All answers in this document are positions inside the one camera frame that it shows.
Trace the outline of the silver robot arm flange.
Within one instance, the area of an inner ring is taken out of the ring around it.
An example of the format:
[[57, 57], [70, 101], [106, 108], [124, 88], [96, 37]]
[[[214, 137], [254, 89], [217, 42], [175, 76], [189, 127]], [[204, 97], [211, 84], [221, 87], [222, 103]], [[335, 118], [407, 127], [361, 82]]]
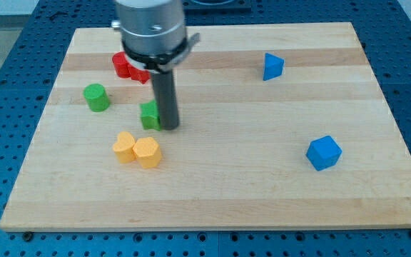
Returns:
[[180, 0], [115, 0], [123, 50], [138, 69], [167, 73], [183, 62], [200, 41], [188, 35]]

